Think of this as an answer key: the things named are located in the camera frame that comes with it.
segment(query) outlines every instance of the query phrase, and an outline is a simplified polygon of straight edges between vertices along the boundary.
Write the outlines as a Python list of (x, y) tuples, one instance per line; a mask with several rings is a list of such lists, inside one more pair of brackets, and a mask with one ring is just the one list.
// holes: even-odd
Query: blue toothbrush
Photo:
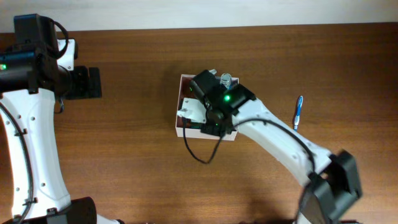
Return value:
[(294, 123), (293, 123), (293, 129), (294, 131), (297, 131), (297, 128), (299, 127), (299, 122), (300, 122), (300, 113), (301, 113), (301, 107), (303, 105), (303, 96), (300, 96), (297, 100), (297, 111), (296, 111), (296, 116), (294, 118)]

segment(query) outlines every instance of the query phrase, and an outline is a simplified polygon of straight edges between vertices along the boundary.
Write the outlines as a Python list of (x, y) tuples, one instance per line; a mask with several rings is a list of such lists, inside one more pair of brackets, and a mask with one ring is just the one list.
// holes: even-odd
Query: cardboard box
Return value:
[[(180, 108), (180, 104), (182, 103), (182, 100), (184, 98), (195, 98), (193, 93), (189, 89), (189, 82), (191, 79), (194, 77), (194, 75), (181, 75), (180, 79), (180, 91), (178, 94), (178, 101), (177, 101), (177, 111)], [(182, 134), (182, 118), (178, 117), (176, 115), (175, 118), (175, 130), (177, 132), (178, 137), (183, 137)], [(233, 131), (231, 134), (226, 134), (223, 138), (223, 140), (227, 141), (234, 141), (237, 131)], [(199, 138), (199, 139), (217, 139), (219, 140), (220, 137), (218, 136), (212, 136), (210, 134), (204, 134), (200, 132), (200, 129), (193, 129), (193, 128), (185, 128), (185, 136), (187, 138)]]

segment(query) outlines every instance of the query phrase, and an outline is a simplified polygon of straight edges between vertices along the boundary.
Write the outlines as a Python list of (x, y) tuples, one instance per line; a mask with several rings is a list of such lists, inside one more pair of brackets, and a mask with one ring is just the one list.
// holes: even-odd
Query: white box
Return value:
[[(183, 91), (184, 87), (187, 88), (187, 91), (189, 89), (189, 81), (194, 77), (194, 75), (181, 75), (180, 79), (180, 89), (178, 93), (178, 101), (177, 101), (177, 111), (180, 106), (181, 100), (184, 99), (185, 97), (188, 98), (194, 98), (193, 93), (191, 93), (191, 96), (185, 96)], [(175, 117), (175, 130), (177, 132), (178, 137), (183, 137), (182, 134), (182, 118), (179, 118), (177, 115)], [(226, 134), (223, 138), (223, 140), (227, 141), (234, 141), (237, 131), (233, 131), (231, 134)], [(218, 136), (213, 136), (210, 134), (205, 134), (201, 133), (200, 129), (193, 129), (193, 128), (185, 128), (185, 136), (187, 138), (199, 138), (199, 139), (217, 139), (219, 140), (220, 137)]]

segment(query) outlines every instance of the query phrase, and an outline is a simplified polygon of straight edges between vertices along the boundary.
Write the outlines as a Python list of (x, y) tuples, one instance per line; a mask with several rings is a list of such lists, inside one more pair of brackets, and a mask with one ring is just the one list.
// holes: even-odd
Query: white wall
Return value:
[(397, 22), (398, 0), (0, 0), (0, 32), (35, 12), (68, 30)]

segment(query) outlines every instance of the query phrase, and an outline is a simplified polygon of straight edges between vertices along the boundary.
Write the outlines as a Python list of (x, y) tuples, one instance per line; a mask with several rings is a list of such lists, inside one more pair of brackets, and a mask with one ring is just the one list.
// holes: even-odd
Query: small bottle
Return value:
[(221, 75), (220, 84), (224, 85), (227, 90), (229, 90), (232, 83), (232, 76), (228, 73)]

